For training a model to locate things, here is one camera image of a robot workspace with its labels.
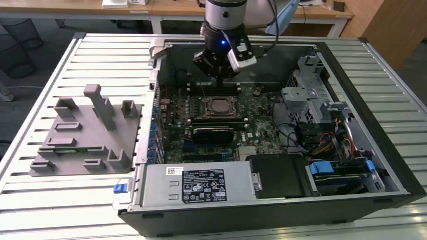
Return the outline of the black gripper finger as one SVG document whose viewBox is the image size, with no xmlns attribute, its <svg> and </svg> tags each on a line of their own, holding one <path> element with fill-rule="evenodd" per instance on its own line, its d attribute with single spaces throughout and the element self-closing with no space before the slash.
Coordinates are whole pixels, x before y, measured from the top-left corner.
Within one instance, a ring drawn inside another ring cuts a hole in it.
<svg viewBox="0 0 427 240">
<path fill-rule="evenodd" d="M 224 87 L 224 81 L 234 77 L 233 71 L 225 71 L 220 73 L 220 87 Z"/>
<path fill-rule="evenodd" d="M 194 56 L 193 64 L 202 74 L 214 80 L 214 87 L 220 88 L 220 67 L 212 56 Z"/>
</svg>

